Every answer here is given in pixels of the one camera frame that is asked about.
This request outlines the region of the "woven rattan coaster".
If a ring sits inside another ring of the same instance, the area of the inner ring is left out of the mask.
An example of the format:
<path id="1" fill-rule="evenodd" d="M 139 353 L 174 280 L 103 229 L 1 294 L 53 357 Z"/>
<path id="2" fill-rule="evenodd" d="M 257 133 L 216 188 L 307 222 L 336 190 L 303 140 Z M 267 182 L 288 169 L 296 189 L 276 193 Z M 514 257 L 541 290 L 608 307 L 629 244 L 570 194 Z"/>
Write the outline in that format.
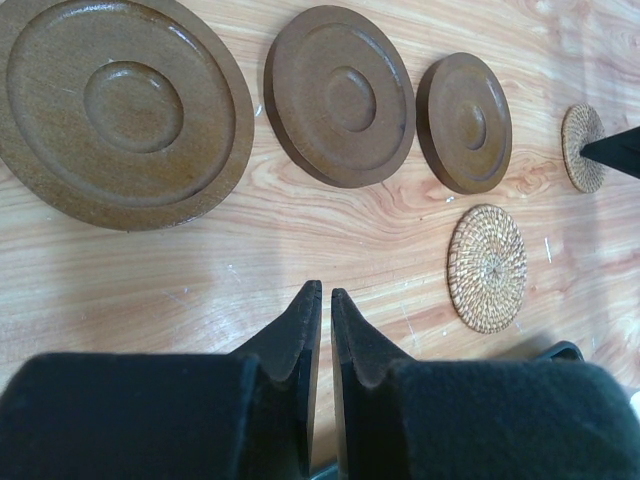
<path id="1" fill-rule="evenodd" d="M 604 126 L 597 111 L 589 104 L 572 105 L 562 122 L 562 153 L 573 186 L 582 193 L 594 193 L 604 182 L 604 167 L 582 155 L 582 149 L 603 139 Z"/>
<path id="2" fill-rule="evenodd" d="M 502 208 L 479 204 L 456 224 L 448 247 L 447 285 L 461 321 L 481 334 L 509 327 L 523 304 L 524 240 Z"/>

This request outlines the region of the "black plastic tray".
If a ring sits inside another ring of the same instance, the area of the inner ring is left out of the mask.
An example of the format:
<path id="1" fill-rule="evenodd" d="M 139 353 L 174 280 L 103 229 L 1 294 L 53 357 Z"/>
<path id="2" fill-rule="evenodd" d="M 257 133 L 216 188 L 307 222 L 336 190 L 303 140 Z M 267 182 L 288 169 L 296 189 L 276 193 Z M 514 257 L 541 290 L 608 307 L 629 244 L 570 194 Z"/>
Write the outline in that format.
<path id="1" fill-rule="evenodd" d="M 576 344 L 569 341 L 560 341 L 533 357 L 533 360 L 583 362 L 584 356 Z"/>

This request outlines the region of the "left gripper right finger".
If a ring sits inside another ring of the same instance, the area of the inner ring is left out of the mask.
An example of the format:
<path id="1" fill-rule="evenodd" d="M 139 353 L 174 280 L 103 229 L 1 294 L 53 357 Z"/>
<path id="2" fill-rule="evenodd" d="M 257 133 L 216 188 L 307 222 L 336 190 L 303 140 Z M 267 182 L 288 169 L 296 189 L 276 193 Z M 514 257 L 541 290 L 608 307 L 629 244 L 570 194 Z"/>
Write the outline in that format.
<path id="1" fill-rule="evenodd" d="M 419 361 L 331 299 L 344 479 L 635 479 L 639 422 L 584 361 Z"/>

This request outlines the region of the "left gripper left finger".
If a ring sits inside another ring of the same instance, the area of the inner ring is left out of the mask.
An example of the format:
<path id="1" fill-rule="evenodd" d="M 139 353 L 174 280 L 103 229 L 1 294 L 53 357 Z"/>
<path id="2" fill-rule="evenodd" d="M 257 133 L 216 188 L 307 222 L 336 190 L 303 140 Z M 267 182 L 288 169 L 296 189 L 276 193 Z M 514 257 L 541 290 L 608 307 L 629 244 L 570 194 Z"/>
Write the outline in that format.
<path id="1" fill-rule="evenodd" d="M 46 353 L 1 396 L 5 479 L 306 479 L 321 284 L 227 354 Z"/>

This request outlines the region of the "brown wooden coaster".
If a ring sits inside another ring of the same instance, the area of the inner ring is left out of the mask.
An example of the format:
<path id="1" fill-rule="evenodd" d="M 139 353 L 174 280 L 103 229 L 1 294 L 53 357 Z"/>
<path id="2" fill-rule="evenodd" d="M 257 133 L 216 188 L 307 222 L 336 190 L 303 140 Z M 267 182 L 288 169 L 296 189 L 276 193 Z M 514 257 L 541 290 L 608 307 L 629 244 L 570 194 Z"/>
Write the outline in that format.
<path id="1" fill-rule="evenodd" d="M 416 122 L 406 67 L 363 15 L 321 5 L 293 18 L 266 57 L 264 102 L 277 139 L 315 179 L 360 188 L 392 176 Z"/>
<path id="2" fill-rule="evenodd" d="M 6 1 L 1 157 L 40 199 L 103 228 L 189 222 L 239 183 L 244 76 L 176 1 Z"/>
<path id="3" fill-rule="evenodd" d="M 512 152 L 512 121 L 493 71 L 466 52 L 448 55 L 424 73 L 416 93 L 416 131 L 427 164 L 461 194 L 494 189 Z"/>

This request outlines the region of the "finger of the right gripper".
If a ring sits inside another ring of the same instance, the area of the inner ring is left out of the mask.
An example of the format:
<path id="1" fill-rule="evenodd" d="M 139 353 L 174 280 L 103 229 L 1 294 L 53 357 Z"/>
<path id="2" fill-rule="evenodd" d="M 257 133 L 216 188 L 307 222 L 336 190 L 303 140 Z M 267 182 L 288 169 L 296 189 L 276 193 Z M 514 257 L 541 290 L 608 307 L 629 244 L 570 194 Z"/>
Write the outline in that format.
<path id="1" fill-rule="evenodd" d="M 588 143 L 580 154 L 594 162 L 640 178 L 640 127 Z"/>

